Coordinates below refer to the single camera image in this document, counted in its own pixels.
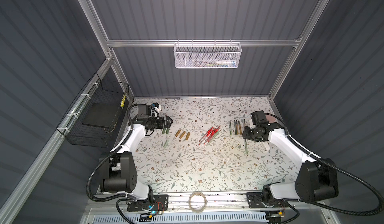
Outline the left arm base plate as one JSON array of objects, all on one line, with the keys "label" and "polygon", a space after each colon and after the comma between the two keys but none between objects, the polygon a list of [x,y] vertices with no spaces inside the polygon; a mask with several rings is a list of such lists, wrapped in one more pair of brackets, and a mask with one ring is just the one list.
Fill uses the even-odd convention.
[{"label": "left arm base plate", "polygon": [[139,211],[167,211],[169,204],[169,195],[154,195],[147,200],[127,202],[128,212]]}]

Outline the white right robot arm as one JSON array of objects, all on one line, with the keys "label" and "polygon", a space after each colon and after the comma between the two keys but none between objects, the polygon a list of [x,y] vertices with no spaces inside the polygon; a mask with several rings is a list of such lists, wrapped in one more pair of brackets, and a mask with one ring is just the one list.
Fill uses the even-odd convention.
[{"label": "white right robot arm", "polygon": [[297,143],[284,125],[271,123],[264,111],[253,112],[251,122],[252,127],[246,126],[243,130],[244,139],[270,142],[299,169],[296,179],[290,183],[280,181],[264,186],[262,200],[265,204],[283,199],[312,203],[339,195],[337,171],[318,161],[318,155]]}]

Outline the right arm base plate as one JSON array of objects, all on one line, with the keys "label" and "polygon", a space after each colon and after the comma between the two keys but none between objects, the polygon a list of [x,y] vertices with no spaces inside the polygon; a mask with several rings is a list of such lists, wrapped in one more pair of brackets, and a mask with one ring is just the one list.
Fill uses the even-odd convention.
[{"label": "right arm base plate", "polygon": [[249,208],[283,208],[287,205],[283,200],[278,200],[272,197],[268,192],[248,192],[246,193]]}]

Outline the light green pen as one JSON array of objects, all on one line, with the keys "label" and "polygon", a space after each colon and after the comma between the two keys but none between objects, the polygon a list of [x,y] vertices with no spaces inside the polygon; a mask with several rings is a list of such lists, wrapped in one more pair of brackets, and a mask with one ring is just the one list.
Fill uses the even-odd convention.
[{"label": "light green pen", "polygon": [[244,139],[244,145],[245,145],[245,154],[247,155],[248,154],[248,144],[247,144],[246,139]]},{"label": "light green pen", "polygon": [[221,129],[218,129],[218,131],[215,133],[215,135],[213,136],[213,139],[212,140],[214,140],[217,136],[218,136],[218,134],[220,133],[220,131],[221,131]]}]

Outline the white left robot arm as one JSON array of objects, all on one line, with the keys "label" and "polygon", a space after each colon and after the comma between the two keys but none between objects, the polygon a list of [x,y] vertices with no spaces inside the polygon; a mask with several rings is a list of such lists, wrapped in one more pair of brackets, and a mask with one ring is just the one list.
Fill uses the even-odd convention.
[{"label": "white left robot arm", "polygon": [[131,109],[137,107],[138,114],[129,117],[129,129],[121,141],[111,150],[115,152],[101,167],[98,168],[100,189],[102,192],[122,194],[133,197],[136,201],[154,201],[153,190],[149,185],[139,181],[133,152],[137,149],[143,138],[149,136],[149,131],[156,129],[168,129],[173,124],[169,116],[161,116],[161,105],[134,104]]}]

